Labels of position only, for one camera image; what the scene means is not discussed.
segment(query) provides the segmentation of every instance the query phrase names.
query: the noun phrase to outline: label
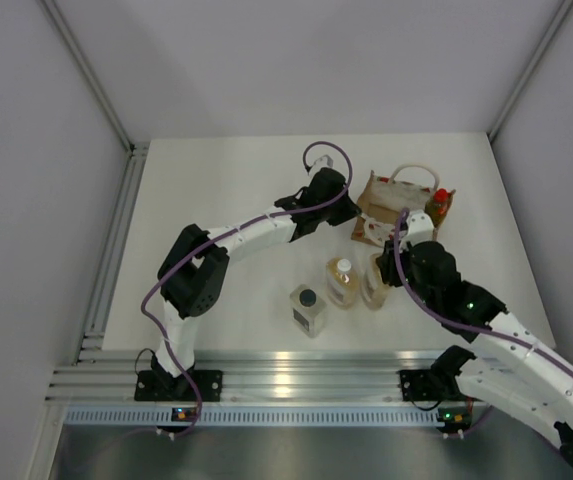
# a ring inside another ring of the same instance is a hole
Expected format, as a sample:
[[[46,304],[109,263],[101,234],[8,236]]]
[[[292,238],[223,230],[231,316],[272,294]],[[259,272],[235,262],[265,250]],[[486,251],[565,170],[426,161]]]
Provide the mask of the label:
[[[304,317],[301,313],[299,313],[295,309],[293,309],[293,317],[295,317],[295,320],[297,320],[301,324],[301,326],[306,329],[307,332],[310,332],[310,323],[308,323],[306,317]]]
[[[337,280],[333,277],[328,279],[328,289],[339,303],[344,303],[344,288],[338,285]]]

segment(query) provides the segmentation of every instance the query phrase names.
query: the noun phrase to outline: plastic bottle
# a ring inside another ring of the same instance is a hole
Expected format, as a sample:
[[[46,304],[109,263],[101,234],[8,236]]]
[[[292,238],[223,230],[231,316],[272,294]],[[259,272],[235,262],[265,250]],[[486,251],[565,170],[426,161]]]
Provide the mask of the plastic bottle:
[[[300,285],[290,294],[290,303],[297,326],[316,337],[326,324],[326,302],[307,285]]]
[[[326,291],[331,302],[339,308],[353,306],[359,290],[359,275],[350,261],[335,257],[326,264]]]
[[[435,228],[438,228],[441,223],[446,218],[446,213],[448,212],[448,201],[450,199],[450,195],[448,191],[443,188],[440,188],[435,192],[428,202],[426,202],[426,206],[424,207],[424,211],[428,214],[430,219],[433,221],[433,225]]]
[[[391,287],[386,285],[382,280],[382,273],[377,265],[377,259],[381,256],[379,253],[373,253],[368,257],[366,271],[360,285],[362,299],[371,310],[379,310],[384,305],[386,297]]]

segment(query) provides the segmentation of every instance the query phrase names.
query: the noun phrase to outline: amber liquid bottle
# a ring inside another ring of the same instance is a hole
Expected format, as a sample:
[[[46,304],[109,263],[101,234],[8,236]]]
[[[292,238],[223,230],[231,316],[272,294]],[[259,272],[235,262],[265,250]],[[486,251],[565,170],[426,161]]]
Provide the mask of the amber liquid bottle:
[[[382,274],[377,265],[377,259],[381,254],[373,253],[368,257],[366,271],[361,281],[360,293],[362,299],[371,310],[379,310],[384,305],[391,287],[382,280]]]
[[[326,264],[326,293],[339,308],[349,309],[357,300],[359,275],[349,260],[335,257]]]

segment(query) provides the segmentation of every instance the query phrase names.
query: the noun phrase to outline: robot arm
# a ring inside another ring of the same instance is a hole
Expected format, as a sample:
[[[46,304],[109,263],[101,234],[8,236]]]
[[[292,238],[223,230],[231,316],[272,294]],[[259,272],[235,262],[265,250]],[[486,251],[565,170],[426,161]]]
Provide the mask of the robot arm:
[[[461,279],[455,259],[437,242],[424,212],[412,212],[406,235],[386,245],[382,279],[404,286],[427,313],[459,336],[426,374],[411,376],[411,400],[447,400],[461,395],[488,402],[539,432],[573,466],[573,366],[538,340],[485,289]],[[397,257],[404,278],[392,264]],[[483,352],[505,368],[490,367]]]
[[[331,164],[329,157],[322,159]],[[209,230],[194,224],[184,228],[157,274],[160,280],[196,248],[212,244],[179,268],[161,287],[167,338],[161,339],[151,370],[140,372],[135,400],[183,399],[185,393],[190,393],[166,342],[179,363],[192,372],[198,317],[210,310],[219,298],[229,265],[264,248],[313,233],[322,222],[337,226],[361,213],[347,192],[338,197],[346,187],[344,176],[326,166],[315,168],[319,167],[318,163],[309,172],[314,175],[308,187],[277,200],[261,217]]]

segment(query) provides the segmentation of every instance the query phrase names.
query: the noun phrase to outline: red bottle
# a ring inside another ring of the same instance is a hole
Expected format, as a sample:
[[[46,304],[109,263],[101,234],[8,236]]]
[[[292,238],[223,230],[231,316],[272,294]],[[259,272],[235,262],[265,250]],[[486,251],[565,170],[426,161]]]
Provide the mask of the red bottle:
[[[444,188],[437,190],[435,195],[433,195],[432,198],[426,202],[424,211],[433,221],[435,228],[438,228],[444,221],[444,218],[446,218],[446,213],[448,212],[448,207],[450,206],[449,204],[450,194]]]

